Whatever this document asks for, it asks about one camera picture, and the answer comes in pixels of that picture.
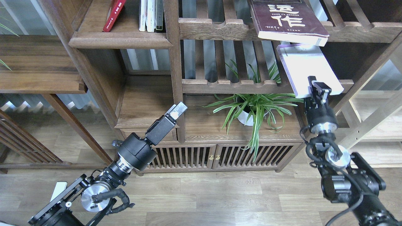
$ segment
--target red book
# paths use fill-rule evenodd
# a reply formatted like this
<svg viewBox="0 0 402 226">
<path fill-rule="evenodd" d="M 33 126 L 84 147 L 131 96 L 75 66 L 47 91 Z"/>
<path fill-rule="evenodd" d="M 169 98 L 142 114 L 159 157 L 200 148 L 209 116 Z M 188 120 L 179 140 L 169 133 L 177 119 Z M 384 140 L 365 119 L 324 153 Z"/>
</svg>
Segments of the red book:
<svg viewBox="0 0 402 226">
<path fill-rule="evenodd" d="M 106 20 L 106 24 L 103 27 L 102 31 L 110 32 L 110 30 L 113 27 L 113 24 L 115 24 L 117 17 L 119 16 L 121 10 L 123 9 L 125 2 L 126 0 L 111 0 L 109 14 Z"/>
</svg>

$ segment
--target black cable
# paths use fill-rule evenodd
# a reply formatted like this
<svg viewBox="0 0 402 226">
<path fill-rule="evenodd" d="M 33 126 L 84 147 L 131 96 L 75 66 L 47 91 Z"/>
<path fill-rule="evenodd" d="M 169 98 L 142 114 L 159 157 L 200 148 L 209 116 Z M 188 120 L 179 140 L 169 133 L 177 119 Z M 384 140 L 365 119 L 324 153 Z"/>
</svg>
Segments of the black cable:
<svg viewBox="0 0 402 226">
<path fill-rule="evenodd" d="M 357 191 L 358 191 L 358 193 L 359 193 L 359 199 L 357 200 L 356 203 L 354 203 L 354 204 L 353 204 L 352 206 L 350 206 L 349 208 L 347 208 L 347 209 L 341 211 L 340 213 L 338 213 L 337 215 L 335 215 L 334 217 L 332 217 L 332 218 L 325 224 L 325 226 L 330 226 L 335 220 L 337 220 L 337 219 L 340 218 L 341 216 L 343 216 L 343 215 L 345 215 L 346 213 L 348 213 L 348 212 L 353 211 L 354 209 L 356 209 L 356 208 L 362 203 L 364 194 L 363 194 L 363 191 L 362 191 L 361 187 L 359 186 L 359 184 L 358 184 L 349 174 L 347 174 L 347 173 L 344 172 L 343 170 L 341 170 L 341 169 L 339 169 L 339 168 L 337 168 L 337 167 L 331 165 L 331 164 L 328 163 L 328 162 L 322 161 L 320 158 L 314 156 L 314 155 L 310 152 L 310 149 L 313 148 L 313 145 L 315 145 L 315 144 L 318 143 L 318 142 L 322 142 L 322 141 L 325 141 L 325 142 L 329 143 L 332 147 L 334 147 L 334 145 L 337 146 L 334 141 L 329 140 L 329 139 L 327 139 L 326 137 L 324 137 L 324 139 L 323 139 L 323 138 L 312 138 L 312 139 L 310 140 L 310 142 L 307 142 L 307 141 L 306 141 L 306 154 L 307 154 L 307 156 L 308 156 L 310 159 L 313 160 L 312 163 L 314 163 L 316 166 L 318 166 L 318 165 L 324 165 L 324 166 L 327 166 L 327 167 L 332 168 L 332 169 L 333 169 L 334 171 L 336 171 L 336 172 L 342 173 L 342 174 L 343 174 L 347 179 L 349 179 L 349 181 L 356 187 L 356 189 L 357 189 Z"/>
<path fill-rule="evenodd" d="M 96 172 L 96 171 L 98 171 L 98 172 L 102 172 L 102 171 L 100 171 L 100 170 L 96 169 L 96 170 L 94 170 L 94 171 L 91 173 L 91 177 L 93 176 L 94 172 Z"/>
<path fill-rule="evenodd" d="M 301 128 L 300 131 L 299 131 L 299 135 L 300 135 L 300 137 L 304 140 L 304 143 L 305 143 L 305 144 L 307 144 L 308 141 L 304 138 L 304 135 L 302 134 L 302 132 L 304 132 L 304 131 L 306 131 L 306 130 L 308 130 L 308 125 L 306 125 L 305 127 Z"/>
</svg>

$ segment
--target white book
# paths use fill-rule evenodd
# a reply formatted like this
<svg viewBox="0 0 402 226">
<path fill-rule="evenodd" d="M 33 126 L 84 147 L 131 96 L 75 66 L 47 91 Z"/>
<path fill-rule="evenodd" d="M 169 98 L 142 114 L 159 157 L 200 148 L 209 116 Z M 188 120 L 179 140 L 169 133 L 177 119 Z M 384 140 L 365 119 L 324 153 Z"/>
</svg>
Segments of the white book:
<svg viewBox="0 0 402 226">
<path fill-rule="evenodd" d="M 316 45 L 292 44 L 277 47 L 286 75 L 297 98 L 310 96 L 308 76 L 315 76 L 332 91 L 330 95 L 342 93 L 343 87 L 330 67 L 320 47 Z"/>
<path fill-rule="evenodd" d="M 145 31 L 146 21 L 147 21 L 147 3 L 148 0 L 141 0 L 141 5 L 139 7 L 139 30 Z"/>
<path fill-rule="evenodd" d="M 147 32 L 155 32 L 156 0 L 148 0 L 147 8 Z"/>
</svg>

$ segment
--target brown book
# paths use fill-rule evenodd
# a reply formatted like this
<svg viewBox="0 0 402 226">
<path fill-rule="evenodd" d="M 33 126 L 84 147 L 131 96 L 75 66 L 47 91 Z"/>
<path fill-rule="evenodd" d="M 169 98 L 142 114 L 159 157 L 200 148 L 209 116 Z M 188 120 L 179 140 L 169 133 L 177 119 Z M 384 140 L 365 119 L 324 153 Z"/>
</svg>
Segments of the brown book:
<svg viewBox="0 0 402 226">
<path fill-rule="evenodd" d="M 261 39 L 324 46 L 329 34 L 303 0 L 248 0 Z"/>
</svg>

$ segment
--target cabinet door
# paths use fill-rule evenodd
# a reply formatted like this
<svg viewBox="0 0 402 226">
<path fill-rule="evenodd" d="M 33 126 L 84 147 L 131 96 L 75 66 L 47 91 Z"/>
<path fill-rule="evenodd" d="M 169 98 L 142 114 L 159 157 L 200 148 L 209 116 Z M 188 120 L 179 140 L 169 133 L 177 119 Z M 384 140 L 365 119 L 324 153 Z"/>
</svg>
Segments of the cabinet door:
<svg viewBox="0 0 402 226">
<path fill-rule="evenodd" d="M 159 145 L 145 173 L 205 171 L 212 168 L 216 145 Z"/>
<path fill-rule="evenodd" d="M 212 169 L 278 169 L 278 165 L 292 154 L 300 143 L 260 144 L 257 158 L 244 144 L 218 144 Z"/>
</svg>

